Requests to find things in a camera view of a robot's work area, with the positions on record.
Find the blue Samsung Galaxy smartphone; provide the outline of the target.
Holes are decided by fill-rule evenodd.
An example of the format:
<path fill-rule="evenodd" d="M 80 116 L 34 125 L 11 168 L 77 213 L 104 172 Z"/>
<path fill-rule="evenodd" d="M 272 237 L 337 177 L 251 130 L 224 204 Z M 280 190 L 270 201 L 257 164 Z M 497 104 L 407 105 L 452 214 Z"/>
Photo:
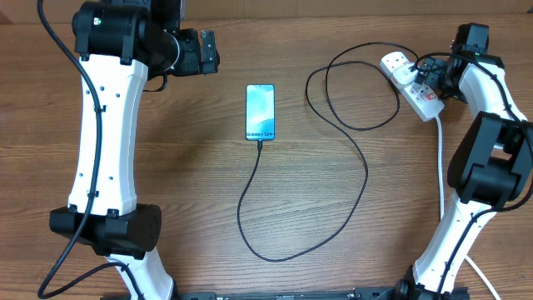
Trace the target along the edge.
<path fill-rule="evenodd" d="M 272 84 L 247 85 L 245 119 L 246 140 L 275 139 L 275 87 Z"/>

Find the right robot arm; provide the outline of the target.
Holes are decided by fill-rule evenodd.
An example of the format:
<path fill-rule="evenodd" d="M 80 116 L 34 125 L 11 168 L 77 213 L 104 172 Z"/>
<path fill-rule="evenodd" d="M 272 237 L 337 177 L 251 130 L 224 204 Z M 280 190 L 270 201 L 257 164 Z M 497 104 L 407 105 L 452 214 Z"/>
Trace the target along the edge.
<path fill-rule="evenodd" d="M 466 298 L 454 289 L 456 274 L 482 228 L 532 195 L 532 124 L 512 100 L 504 63 L 488 47 L 488 26 L 462 24 L 449 52 L 428 53 L 389 72 L 413 106 L 457 98 L 474 118 L 448 167 L 450 206 L 390 299 Z"/>

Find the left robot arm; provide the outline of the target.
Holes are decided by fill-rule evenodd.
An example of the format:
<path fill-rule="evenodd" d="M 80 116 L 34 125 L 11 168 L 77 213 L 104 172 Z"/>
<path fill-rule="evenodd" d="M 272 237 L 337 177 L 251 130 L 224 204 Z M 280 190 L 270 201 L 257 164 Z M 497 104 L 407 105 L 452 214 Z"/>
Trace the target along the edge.
<path fill-rule="evenodd" d="M 49 226 L 88 245 L 119 271 L 131 299 L 176 299 L 157 251 L 162 211 L 138 202 L 134 183 L 137 117 L 153 78 L 216 73 L 211 30 L 181 28 L 178 0 L 87 1 L 72 18 L 67 57 L 82 77 L 77 173 L 67 205 Z"/>

